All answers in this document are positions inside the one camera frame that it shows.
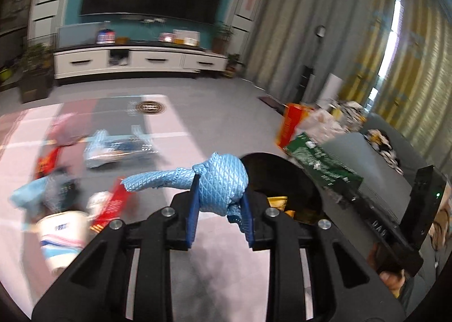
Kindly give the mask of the person right hand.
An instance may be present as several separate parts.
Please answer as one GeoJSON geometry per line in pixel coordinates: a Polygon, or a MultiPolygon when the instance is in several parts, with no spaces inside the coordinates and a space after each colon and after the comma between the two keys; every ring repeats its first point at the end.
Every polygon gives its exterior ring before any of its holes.
{"type": "Polygon", "coordinates": [[[379,278],[383,284],[388,288],[392,294],[402,301],[411,297],[414,287],[414,279],[402,270],[398,273],[392,273],[390,271],[377,271],[376,253],[379,249],[379,244],[373,244],[370,253],[367,257],[367,262],[370,267],[377,272],[379,278]]]}

